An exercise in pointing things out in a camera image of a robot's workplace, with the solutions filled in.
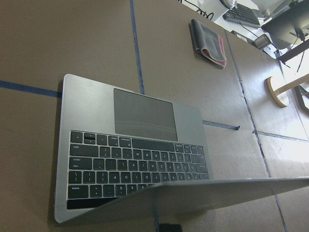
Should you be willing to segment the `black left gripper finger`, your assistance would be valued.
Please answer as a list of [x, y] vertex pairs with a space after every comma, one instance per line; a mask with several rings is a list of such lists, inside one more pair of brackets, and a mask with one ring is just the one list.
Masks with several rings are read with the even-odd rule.
[[182, 232], [182, 226], [180, 224], [159, 224], [159, 232]]

